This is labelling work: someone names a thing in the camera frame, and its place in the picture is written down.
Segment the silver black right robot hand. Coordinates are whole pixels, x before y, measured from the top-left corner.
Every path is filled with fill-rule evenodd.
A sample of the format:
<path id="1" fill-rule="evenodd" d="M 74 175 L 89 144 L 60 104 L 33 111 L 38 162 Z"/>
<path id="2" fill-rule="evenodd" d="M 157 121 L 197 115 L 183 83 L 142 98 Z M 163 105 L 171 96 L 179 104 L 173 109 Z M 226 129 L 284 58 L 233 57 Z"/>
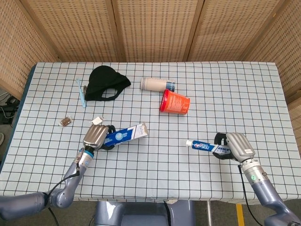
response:
<path id="1" fill-rule="evenodd" d="M 235 160 L 243 163 L 255 156 L 250 142 L 241 133 L 217 133 L 214 144 L 218 147 L 213 151 L 213 155 L 220 160 Z"/>

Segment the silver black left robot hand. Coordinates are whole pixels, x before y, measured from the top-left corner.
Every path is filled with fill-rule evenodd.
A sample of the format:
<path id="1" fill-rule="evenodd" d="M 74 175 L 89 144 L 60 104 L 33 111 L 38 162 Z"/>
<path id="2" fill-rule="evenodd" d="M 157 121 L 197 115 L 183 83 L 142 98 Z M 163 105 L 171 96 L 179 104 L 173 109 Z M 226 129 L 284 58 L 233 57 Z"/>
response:
<path id="1" fill-rule="evenodd" d="M 84 149 L 93 153 L 99 149 L 111 150 L 113 146 L 104 145 L 105 138 L 108 134 L 115 132 L 113 125 L 92 125 L 83 139 Z"/>

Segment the blue white toothpaste box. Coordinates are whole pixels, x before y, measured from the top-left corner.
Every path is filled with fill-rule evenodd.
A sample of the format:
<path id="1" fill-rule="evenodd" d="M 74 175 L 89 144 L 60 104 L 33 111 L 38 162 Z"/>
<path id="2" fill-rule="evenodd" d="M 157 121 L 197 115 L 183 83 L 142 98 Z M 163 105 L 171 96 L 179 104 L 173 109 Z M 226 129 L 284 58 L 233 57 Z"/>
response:
<path id="1" fill-rule="evenodd" d="M 128 142 L 134 139 L 145 137 L 148 134 L 149 133 L 146 124 L 141 123 L 126 129 L 121 129 L 109 133 L 104 140 L 104 145 L 106 146 L 119 145 L 123 142 Z"/>

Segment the blue white toothpaste tube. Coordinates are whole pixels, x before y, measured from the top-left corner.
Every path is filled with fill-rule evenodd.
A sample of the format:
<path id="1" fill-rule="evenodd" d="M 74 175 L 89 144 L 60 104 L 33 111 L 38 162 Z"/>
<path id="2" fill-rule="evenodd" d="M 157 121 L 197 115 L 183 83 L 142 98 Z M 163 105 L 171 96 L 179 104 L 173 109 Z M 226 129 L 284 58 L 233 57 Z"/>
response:
<path id="1" fill-rule="evenodd" d="M 230 153 L 230 149 L 227 145 L 213 145 L 210 143 L 205 143 L 196 140 L 187 140 L 186 146 L 191 147 L 196 150 L 208 151 L 212 153 L 217 153 L 218 155 L 225 155 Z"/>

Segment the brown wrapped candy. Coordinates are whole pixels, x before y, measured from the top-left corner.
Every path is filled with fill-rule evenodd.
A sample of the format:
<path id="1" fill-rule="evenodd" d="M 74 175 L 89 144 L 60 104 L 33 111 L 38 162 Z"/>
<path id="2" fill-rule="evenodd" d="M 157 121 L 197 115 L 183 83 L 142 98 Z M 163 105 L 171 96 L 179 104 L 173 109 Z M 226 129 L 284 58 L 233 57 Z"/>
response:
<path id="1" fill-rule="evenodd" d="M 59 126 L 66 127 L 67 125 L 72 123 L 72 117 L 66 116 L 64 119 L 59 121 Z"/>

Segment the light blue plastic stick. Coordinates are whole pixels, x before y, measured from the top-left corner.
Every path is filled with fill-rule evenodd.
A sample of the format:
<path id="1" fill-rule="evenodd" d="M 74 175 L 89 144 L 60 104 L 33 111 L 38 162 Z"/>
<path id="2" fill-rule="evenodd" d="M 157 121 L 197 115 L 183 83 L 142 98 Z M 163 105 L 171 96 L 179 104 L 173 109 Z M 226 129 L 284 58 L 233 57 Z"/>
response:
<path id="1" fill-rule="evenodd" d="M 85 102 L 84 94 L 83 94 L 83 91 L 82 91 L 82 88 L 81 88 L 80 79 L 77 78 L 76 82 L 77 82 L 77 85 L 78 85 L 78 88 L 79 88 L 79 97 L 81 99 L 82 106 L 83 106 L 83 108 L 86 108 L 86 102 Z"/>

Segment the black baseball cap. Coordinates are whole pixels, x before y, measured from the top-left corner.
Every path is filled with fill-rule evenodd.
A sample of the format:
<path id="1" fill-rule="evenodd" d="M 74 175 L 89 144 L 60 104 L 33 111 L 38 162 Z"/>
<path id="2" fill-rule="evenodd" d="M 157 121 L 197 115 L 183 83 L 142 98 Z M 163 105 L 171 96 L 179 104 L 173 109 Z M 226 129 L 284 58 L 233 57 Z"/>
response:
<path id="1" fill-rule="evenodd" d="M 85 100 L 113 101 L 130 85 L 131 82 L 126 76 L 120 74 L 109 66 L 102 65 L 95 68 L 89 76 Z M 111 97 L 103 97 L 103 93 L 107 89 L 115 89 L 117 92 Z"/>

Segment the blue checkered tablecloth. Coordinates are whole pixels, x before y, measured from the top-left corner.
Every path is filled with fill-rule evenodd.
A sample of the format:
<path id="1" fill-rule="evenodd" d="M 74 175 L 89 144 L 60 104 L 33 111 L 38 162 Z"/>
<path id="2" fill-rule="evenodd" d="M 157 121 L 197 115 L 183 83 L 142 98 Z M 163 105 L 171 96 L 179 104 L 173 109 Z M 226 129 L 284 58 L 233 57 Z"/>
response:
<path id="1" fill-rule="evenodd" d="M 213 143 L 218 132 L 243 133 L 284 200 L 301 199 L 301 159 L 277 67 L 262 62 L 109 63 L 131 85 L 109 102 L 83 108 L 98 63 L 37 63 L 29 76 L 0 172 L 0 196 L 52 189 L 72 164 L 97 116 L 116 129 L 145 123 L 148 136 L 97 151 L 77 200 L 223 200 L 256 196 L 235 161 L 186 146 Z M 142 90 L 143 77 L 175 82 L 190 98 L 187 114 L 159 110 L 164 92 Z M 72 123 L 59 126 L 66 116 Z"/>

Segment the orange instant noodle cup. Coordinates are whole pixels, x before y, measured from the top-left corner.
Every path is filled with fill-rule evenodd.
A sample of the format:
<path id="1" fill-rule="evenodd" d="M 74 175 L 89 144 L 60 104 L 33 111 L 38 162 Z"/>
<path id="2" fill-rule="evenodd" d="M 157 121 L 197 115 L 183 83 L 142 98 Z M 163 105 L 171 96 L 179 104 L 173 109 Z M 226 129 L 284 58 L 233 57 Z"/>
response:
<path id="1" fill-rule="evenodd" d="M 187 114 L 190 98 L 166 89 L 159 110 L 166 113 Z"/>

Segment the white cylindrical bottle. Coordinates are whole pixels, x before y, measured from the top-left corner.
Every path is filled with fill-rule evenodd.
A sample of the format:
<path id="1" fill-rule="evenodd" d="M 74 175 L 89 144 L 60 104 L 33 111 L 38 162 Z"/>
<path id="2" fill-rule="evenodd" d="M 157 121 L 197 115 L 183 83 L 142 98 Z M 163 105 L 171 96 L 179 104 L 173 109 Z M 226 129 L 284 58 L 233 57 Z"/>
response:
<path id="1" fill-rule="evenodd" d="M 142 90 L 164 92 L 175 90 L 175 82 L 170 80 L 143 77 L 140 85 Z"/>

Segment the grey robot torso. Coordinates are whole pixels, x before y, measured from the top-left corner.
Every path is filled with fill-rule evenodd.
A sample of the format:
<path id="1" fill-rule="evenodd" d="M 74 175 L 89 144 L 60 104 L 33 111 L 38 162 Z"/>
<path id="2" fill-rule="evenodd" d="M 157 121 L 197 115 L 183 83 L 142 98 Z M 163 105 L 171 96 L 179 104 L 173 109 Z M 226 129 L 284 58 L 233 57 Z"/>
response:
<path id="1" fill-rule="evenodd" d="M 95 226 L 196 226 L 193 201 L 114 202 L 100 201 Z"/>

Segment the woven bamboo folding screen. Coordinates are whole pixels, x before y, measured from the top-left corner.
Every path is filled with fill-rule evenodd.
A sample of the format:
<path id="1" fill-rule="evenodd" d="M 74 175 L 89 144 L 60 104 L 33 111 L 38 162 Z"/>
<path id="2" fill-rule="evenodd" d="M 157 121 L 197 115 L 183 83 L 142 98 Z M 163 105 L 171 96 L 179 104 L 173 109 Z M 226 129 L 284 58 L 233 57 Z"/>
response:
<path id="1" fill-rule="evenodd" d="M 301 0 L 0 0 L 0 89 L 40 61 L 274 62 L 301 152 Z"/>

